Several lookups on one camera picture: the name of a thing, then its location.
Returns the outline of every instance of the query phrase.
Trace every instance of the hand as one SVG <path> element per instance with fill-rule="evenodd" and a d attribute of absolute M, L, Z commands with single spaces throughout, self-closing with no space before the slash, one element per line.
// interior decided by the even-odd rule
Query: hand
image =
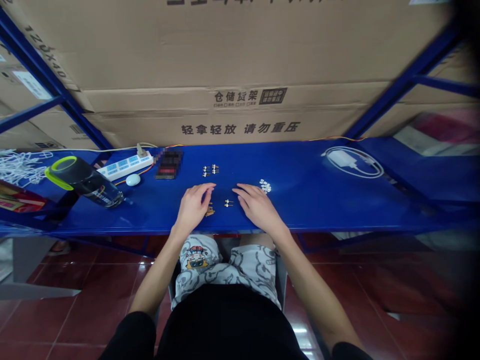
<path fill-rule="evenodd" d="M 215 186 L 217 184 L 209 182 L 195 185 L 185 191 L 181 198 L 180 209 L 178 210 L 175 225 L 172 227 L 172 232 L 177 230 L 188 236 L 200 224 L 209 208 L 209 202 Z"/>
<path fill-rule="evenodd" d="M 237 186 L 243 190 L 234 188 L 232 191 L 238 194 L 238 201 L 252 223 L 272 238 L 273 234 L 287 230 L 272 202 L 258 186 L 247 184 Z"/>

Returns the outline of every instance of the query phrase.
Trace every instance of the water bottle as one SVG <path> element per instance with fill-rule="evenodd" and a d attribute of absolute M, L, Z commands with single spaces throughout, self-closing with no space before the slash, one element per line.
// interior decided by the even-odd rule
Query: water bottle
<path fill-rule="evenodd" d="M 124 194 L 93 166 L 77 156 L 67 156 L 45 170 L 46 177 L 65 190 L 75 190 L 104 208 L 114 208 Z"/>

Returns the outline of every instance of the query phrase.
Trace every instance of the black shirt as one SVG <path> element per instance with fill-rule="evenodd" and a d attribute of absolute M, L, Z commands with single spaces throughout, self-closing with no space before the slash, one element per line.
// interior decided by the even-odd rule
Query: black shirt
<path fill-rule="evenodd" d="M 206 284 L 176 306 L 154 357 L 155 324 L 144 312 L 128 314 L 101 355 L 118 359 L 307 359 L 282 311 L 243 285 Z M 371 360 L 349 343 L 333 360 Z"/>

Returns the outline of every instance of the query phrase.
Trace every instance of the cartoon print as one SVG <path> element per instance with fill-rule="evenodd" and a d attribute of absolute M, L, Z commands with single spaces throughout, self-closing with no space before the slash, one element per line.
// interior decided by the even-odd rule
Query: cartoon print
<path fill-rule="evenodd" d="M 205 257 L 205 255 L 208 255 L 208 254 L 209 253 L 206 252 L 203 247 L 192 246 L 186 251 L 186 256 L 188 257 L 186 261 L 186 268 L 197 269 L 197 268 L 207 267 L 209 263 L 207 262 L 207 258 Z"/>

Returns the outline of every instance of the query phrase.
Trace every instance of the white computer mouse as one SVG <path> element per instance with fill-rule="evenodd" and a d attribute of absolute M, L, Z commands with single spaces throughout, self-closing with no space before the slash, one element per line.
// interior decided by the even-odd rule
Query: white computer mouse
<path fill-rule="evenodd" d="M 126 184 L 128 186 L 135 186 L 138 185 L 140 182 L 140 175 L 138 174 L 131 174 L 126 177 Z"/>

